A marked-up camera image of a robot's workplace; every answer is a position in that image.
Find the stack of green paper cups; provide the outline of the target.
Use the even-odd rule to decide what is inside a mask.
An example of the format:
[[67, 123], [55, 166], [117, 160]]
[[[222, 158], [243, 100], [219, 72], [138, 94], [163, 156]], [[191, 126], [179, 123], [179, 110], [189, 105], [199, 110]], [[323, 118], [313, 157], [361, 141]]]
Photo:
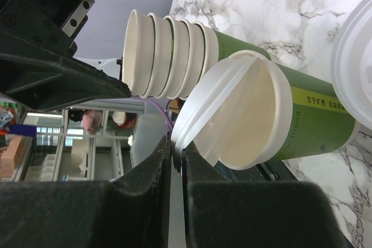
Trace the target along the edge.
[[200, 22], [133, 10], [127, 22], [121, 80], [141, 98], [185, 99], [217, 62], [238, 51], [270, 58], [264, 49]]

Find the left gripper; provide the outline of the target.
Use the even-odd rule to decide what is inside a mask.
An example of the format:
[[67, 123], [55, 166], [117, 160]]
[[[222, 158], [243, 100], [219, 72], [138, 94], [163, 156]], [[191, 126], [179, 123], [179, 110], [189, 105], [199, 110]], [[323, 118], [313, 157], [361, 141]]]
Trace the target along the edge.
[[[94, 0], [1, 0], [1, 27], [73, 56]], [[1, 95], [43, 112], [96, 99], [130, 98], [128, 85], [77, 59], [1, 55]]]

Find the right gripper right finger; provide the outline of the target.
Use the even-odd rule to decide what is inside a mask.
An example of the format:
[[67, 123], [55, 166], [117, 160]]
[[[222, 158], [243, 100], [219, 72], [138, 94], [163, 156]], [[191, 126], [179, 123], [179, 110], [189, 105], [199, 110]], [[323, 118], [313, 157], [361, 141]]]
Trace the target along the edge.
[[181, 176], [187, 247], [212, 247], [219, 239], [218, 221], [228, 185], [220, 172], [211, 166], [191, 143], [181, 152]]

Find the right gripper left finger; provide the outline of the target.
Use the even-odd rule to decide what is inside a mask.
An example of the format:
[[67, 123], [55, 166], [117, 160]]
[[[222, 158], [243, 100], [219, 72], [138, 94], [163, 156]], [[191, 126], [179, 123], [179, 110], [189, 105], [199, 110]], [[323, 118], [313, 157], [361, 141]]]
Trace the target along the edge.
[[124, 247], [167, 247], [169, 236], [170, 135], [153, 152], [114, 183], [110, 198], [112, 225]]

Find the white plastic cup lid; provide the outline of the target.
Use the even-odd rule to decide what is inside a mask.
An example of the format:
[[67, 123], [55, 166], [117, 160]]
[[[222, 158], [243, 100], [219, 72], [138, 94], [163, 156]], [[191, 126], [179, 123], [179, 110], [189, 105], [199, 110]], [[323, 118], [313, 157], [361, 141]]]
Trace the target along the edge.
[[236, 60], [244, 57], [263, 58], [264, 56], [255, 51], [243, 50], [230, 55], [229, 57], [217, 62], [197, 83], [190, 96], [185, 101], [180, 114], [174, 124], [171, 133], [171, 149], [173, 164], [177, 171], [181, 168], [181, 149], [177, 142], [187, 133], [198, 118], [212, 105], [218, 94], [222, 92], [241, 68]]

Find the single green paper cup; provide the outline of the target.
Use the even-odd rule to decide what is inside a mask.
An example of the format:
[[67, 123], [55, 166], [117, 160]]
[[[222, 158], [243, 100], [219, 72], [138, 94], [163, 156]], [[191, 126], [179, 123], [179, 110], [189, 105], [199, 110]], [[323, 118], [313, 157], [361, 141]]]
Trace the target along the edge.
[[231, 59], [246, 62], [239, 84], [235, 127], [220, 151], [220, 162], [245, 170], [267, 161], [336, 151], [361, 128], [326, 81], [239, 51]]

